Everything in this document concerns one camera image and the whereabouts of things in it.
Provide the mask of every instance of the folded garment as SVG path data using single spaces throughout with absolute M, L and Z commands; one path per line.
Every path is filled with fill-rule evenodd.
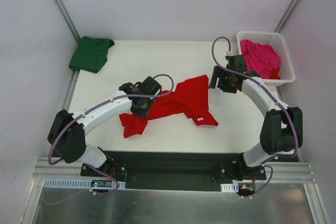
M 240 42 L 248 70 L 255 70 L 263 79 L 280 79 L 281 58 L 270 45 L 254 43 L 248 39 Z
M 192 118 L 196 125 L 217 126 L 218 123 L 209 113 L 208 83 L 208 76 L 203 75 L 177 84 L 175 92 L 157 98 L 147 118 L 140 118 L 135 114 L 119 115 L 121 125 L 124 127 L 124 137 L 141 135 L 148 120 L 180 113 L 184 113 L 187 118 Z
M 107 62 L 107 52 L 113 45 L 112 39 L 94 39 L 84 36 L 72 56 L 69 68 L 97 73 Z

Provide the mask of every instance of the green towel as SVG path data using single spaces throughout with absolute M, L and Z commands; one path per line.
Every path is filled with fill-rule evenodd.
M 72 56 L 69 68 L 98 73 L 107 62 L 107 52 L 113 45 L 112 39 L 93 39 L 84 36 Z

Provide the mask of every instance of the white wall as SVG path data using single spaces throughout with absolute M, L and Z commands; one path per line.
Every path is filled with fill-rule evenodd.
M 16 223 L 76 48 L 53 0 L 0 0 L 0 223 Z
M 301 156 L 312 162 L 324 203 L 336 223 L 336 0 L 302 0 L 282 32 L 296 81 L 281 86 L 286 102 L 303 111 Z
M 63 0 L 81 36 L 115 40 L 236 40 L 273 31 L 291 0 Z

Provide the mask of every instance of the red cloth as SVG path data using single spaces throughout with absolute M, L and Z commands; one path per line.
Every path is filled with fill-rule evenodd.
M 254 43 L 248 39 L 240 42 L 248 70 L 256 70 L 263 79 L 280 79 L 281 58 L 270 45 Z
M 175 92 L 159 97 L 150 109 L 147 118 L 140 118 L 135 114 L 119 115 L 121 125 L 124 126 L 124 137 L 142 134 L 148 120 L 184 113 L 192 118 L 196 125 L 213 125 L 218 123 L 209 113 L 208 106 L 208 76 L 199 76 L 177 84 Z

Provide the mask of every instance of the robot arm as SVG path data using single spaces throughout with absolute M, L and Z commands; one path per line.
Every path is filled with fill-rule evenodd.
M 267 88 L 257 72 L 247 70 L 243 55 L 227 56 L 226 59 L 228 60 L 227 69 L 243 73 Z M 251 98 L 264 116 L 260 142 L 250 150 L 241 153 L 237 162 L 228 169 L 227 174 L 232 178 L 242 180 L 244 172 L 259 167 L 265 160 L 276 154 L 290 152 L 295 148 L 293 132 L 284 111 L 279 105 L 282 105 L 288 112 L 296 131 L 298 145 L 299 147 L 302 146 L 302 111 L 299 108 L 291 108 L 282 101 L 273 101 L 257 83 L 225 71 L 219 66 L 214 67 L 209 88 L 216 88 L 217 79 L 217 87 L 223 92 L 236 93 L 237 90 L 242 91 Z
M 87 109 L 71 114 L 66 110 L 61 110 L 54 119 L 48 135 L 48 141 L 53 144 L 63 128 L 74 118 L 82 115 L 82 118 L 61 136 L 55 150 L 66 163 L 80 161 L 97 168 L 105 174 L 109 174 L 113 168 L 111 158 L 100 148 L 87 144 L 85 136 L 108 119 L 129 110 L 145 118 L 155 99 L 128 97 L 128 95 L 155 95 L 160 90 L 160 84 L 152 77 L 147 77 L 143 82 L 123 84 L 118 91 L 108 98 Z

